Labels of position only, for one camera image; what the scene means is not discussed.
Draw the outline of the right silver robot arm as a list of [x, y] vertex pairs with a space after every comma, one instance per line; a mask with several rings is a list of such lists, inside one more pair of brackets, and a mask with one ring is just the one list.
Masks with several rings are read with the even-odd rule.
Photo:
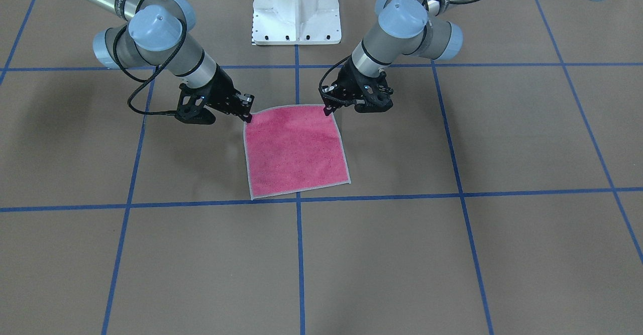
[[[190, 35], [196, 17], [186, 0], [87, 0], [114, 13], [126, 23], [95, 35], [97, 60], [118, 69], [140, 85], [127, 99], [139, 115], [172, 116], [184, 124], [212, 125], [214, 110], [252, 119], [254, 97], [234, 87], [232, 79], [202, 45]], [[163, 70], [181, 80], [174, 110], [149, 111], [133, 106], [133, 100]]]

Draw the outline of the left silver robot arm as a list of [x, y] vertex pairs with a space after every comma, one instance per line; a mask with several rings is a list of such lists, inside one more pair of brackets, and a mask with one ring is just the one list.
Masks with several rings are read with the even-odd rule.
[[358, 113], [383, 113], [393, 107], [386, 69], [401, 56], [451, 60], [463, 44], [462, 29], [444, 21], [452, 7], [482, 0], [376, 0], [376, 21], [349, 56], [340, 60], [330, 85], [320, 83], [324, 114], [353, 106]]

